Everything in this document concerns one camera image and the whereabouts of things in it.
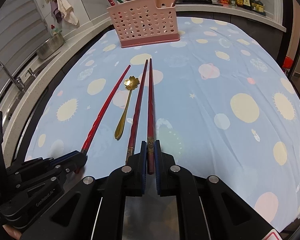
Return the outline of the person's left hand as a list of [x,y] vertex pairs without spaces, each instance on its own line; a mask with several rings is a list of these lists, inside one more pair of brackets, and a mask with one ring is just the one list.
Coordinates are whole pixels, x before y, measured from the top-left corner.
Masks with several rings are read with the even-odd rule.
[[13,239],[19,240],[21,238],[21,232],[14,227],[11,227],[7,224],[3,225],[2,227]]

